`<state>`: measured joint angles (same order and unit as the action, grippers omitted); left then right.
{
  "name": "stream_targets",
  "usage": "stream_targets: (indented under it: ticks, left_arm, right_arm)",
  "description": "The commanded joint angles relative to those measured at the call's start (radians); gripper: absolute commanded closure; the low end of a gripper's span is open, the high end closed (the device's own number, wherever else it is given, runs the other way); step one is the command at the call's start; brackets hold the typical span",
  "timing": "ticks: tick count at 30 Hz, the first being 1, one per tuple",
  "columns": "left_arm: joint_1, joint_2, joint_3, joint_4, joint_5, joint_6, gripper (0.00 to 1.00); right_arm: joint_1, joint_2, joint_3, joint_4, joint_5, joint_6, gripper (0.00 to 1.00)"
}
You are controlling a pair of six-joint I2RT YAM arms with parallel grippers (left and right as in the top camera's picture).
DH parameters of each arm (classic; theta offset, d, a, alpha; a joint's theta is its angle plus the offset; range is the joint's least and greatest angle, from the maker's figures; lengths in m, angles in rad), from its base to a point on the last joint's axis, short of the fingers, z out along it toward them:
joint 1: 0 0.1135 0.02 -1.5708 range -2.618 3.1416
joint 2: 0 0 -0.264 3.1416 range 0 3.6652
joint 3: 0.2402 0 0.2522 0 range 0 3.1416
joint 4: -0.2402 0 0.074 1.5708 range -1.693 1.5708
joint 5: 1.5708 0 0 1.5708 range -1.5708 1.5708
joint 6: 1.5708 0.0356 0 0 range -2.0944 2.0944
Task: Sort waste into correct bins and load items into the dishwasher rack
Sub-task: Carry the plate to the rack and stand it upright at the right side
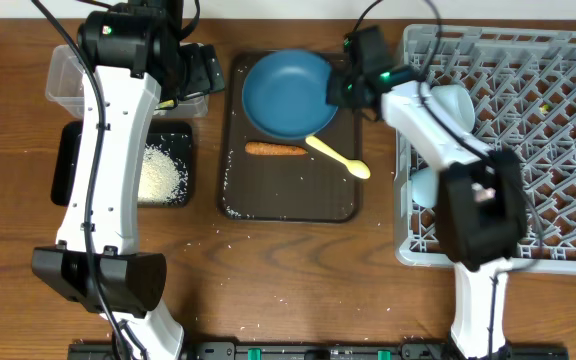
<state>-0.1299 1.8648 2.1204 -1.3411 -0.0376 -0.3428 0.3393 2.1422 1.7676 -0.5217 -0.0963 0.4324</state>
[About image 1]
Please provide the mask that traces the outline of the yellow plastic spoon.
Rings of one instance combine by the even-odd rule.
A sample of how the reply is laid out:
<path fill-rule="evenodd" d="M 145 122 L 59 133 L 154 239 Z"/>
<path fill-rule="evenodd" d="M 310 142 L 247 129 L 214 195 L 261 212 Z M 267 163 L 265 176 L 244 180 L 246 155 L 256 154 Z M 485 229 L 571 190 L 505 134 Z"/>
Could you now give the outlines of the yellow plastic spoon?
<path fill-rule="evenodd" d="M 315 150 L 323 153 L 324 155 L 344 165 L 347 171 L 353 176 L 363 180 L 367 180 L 370 178 L 371 171 L 363 161 L 347 159 L 346 157 L 342 156 L 333 148 L 331 148 L 326 143 L 324 143 L 323 141 L 321 141 L 320 139 L 318 139 L 316 136 L 313 135 L 306 137 L 305 142 L 307 145 L 314 148 Z"/>

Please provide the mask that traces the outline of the orange carrot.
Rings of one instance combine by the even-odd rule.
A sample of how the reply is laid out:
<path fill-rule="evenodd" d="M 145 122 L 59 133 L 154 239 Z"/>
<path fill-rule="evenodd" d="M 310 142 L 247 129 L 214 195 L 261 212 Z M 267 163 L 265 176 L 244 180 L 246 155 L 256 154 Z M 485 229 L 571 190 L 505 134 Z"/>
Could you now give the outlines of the orange carrot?
<path fill-rule="evenodd" d="M 245 151 L 250 155 L 257 156 L 301 156 L 307 154 L 307 151 L 302 147 L 265 142 L 248 142 L 245 145 Z"/>

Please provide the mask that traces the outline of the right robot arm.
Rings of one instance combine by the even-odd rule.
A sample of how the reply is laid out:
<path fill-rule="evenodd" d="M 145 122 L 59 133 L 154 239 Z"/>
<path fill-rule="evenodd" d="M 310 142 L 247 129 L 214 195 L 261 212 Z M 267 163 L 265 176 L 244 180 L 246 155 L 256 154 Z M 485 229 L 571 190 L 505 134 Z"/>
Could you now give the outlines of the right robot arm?
<path fill-rule="evenodd" d="M 454 352 L 461 359 L 505 358 L 506 285 L 531 208 L 517 154 L 494 150 L 464 130 L 432 92 L 432 61 L 420 69 L 396 65 L 378 27 L 355 25 L 343 48 L 350 65 L 330 76 L 328 103 L 374 109 L 437 174 L 435 228 L 456 281 Z"/>

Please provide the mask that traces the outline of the dark blue bowl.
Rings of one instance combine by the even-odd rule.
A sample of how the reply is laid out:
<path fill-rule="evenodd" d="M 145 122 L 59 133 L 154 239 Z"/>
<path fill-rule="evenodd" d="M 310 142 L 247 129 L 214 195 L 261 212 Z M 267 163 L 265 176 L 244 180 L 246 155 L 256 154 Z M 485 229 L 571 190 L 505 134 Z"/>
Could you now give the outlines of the dark blue bowl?
<path fill-rule="evenodd" d="M 242 88 L 242 106 L 250 122 L 268 136 L 301 140 L 325 128 L 338 107 L 327 103 L 332 73 L 321 55 L 287 49 L 262 57 Z"/>

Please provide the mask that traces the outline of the light blue small bowl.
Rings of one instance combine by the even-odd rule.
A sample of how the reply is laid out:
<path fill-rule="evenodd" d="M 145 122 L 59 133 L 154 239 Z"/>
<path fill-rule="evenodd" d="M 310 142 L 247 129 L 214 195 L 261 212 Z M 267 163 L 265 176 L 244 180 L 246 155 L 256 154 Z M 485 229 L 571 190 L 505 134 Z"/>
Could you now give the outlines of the light blue small bowl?
<path fill-rule="evenodd" d="M 431 94 L 456 119 L 464 131 L 471 132 L 474 129 L 474 104 L 469 92 L 463 86 L 435 86 L 431 89 Z"/>

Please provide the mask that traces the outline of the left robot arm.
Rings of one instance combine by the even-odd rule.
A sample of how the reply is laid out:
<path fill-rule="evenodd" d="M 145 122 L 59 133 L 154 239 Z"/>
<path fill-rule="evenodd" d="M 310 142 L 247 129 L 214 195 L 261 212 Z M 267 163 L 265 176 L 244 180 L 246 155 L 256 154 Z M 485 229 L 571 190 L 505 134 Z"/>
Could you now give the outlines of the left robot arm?
<path fill-rule="evenodd" d="M 224 88 L 214 49 L 189 41 L 195 22 L 169 0 L 95 2 L 65 42 L 82 65 L 84 116 L 70 199 L 56 240 L 32 271 L 63 298 L 103 316 L 115 359 L 177 359 L 184 331 L 164 299 L 167 265 L 143 253 L 138 188 L 154 113 Z"/>

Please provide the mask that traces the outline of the light blue plastic cup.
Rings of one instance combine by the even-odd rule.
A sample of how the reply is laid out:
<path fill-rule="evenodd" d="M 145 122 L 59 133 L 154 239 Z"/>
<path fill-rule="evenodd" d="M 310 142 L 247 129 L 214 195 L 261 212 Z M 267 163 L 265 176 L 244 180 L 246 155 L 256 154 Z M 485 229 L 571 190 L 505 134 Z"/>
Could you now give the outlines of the light blue plastic cup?
<path fill-rule="evenodd" d="M 418 170 L 411 175 L 412 200 L 421 207 L 433 208 L 437 203 L 438 174 L 431 168 Z"/>

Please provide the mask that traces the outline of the yellow snack wrapper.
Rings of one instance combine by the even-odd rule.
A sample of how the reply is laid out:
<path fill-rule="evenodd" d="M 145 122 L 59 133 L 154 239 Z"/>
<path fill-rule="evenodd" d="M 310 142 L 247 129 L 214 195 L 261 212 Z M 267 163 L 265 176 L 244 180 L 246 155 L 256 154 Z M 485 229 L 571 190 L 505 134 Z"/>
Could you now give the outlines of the yellow snack wrapper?
<path fill-rule="evenodd" d="M 166 110 L 166 109 L 174 108 L 175 106 L 176 106 L 175 100 L 168 100 L 168 101 L 159 103 L 157 108 Z"/>

